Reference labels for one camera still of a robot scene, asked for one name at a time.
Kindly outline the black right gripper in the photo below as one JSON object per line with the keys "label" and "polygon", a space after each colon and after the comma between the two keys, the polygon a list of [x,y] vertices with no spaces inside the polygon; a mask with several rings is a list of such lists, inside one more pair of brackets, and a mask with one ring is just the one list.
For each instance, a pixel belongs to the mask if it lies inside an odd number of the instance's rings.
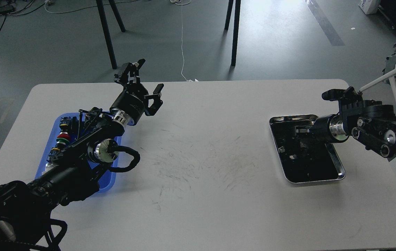
{"label": "black right gripper", "polygon": [[340,115],[321,116],[314,124],[297,125],[294,127],[295,137],[315,137],[324,143],[343,143],[349,135],[345,132]]}

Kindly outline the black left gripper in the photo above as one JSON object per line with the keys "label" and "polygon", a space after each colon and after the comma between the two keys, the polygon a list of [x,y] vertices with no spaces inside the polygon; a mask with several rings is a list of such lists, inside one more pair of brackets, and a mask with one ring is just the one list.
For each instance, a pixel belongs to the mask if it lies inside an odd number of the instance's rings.
{"label": "black left gripper", "polygon": [[120,124],[135,126],[142,114],[154,116],[163,105],[161,91],[164,84],[158,84],[151,95],[135,96],[129,92],[145,92],[141,83],[139,71],[145,59],[128,62],[122,65],[120,71],[114,75],[114,82],[123,87],[121,94],[110,106],[113,120]]}

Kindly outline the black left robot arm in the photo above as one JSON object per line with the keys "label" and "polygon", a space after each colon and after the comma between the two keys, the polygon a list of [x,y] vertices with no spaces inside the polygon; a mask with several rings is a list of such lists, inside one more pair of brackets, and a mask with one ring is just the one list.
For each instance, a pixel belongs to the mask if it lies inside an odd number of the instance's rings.
{"label": "black left robot arm", "polygon": [[0,185],[0,251],[59,251],[67,223],[51,218],[51,211],[98,192],[106,172],[126,173],[136,167],[140,154],[114,139],[126,126],[136,125],[142,114],[155,115],[163,104],[164,85],[158,84],[150,95],[140,81],[144,63],[128,62],[114,76],[123,90],[109,111],[81,109],[78,120],[62,119],[42,176],[28,184]]}

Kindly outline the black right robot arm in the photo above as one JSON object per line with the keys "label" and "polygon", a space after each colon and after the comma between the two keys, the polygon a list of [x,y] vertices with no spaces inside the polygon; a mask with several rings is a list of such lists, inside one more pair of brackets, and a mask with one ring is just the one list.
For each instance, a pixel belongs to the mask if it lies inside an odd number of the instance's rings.
{"label": "black right robot arm", "polygon": [[343,143],[349,137],[384,158],[396,156],[396,114],[392,105],[364,100],[353,87],[331,89],[322,99],[337,101],[339,112],[321,116],[312,125],[295,126],[293,134],[322,143]]}

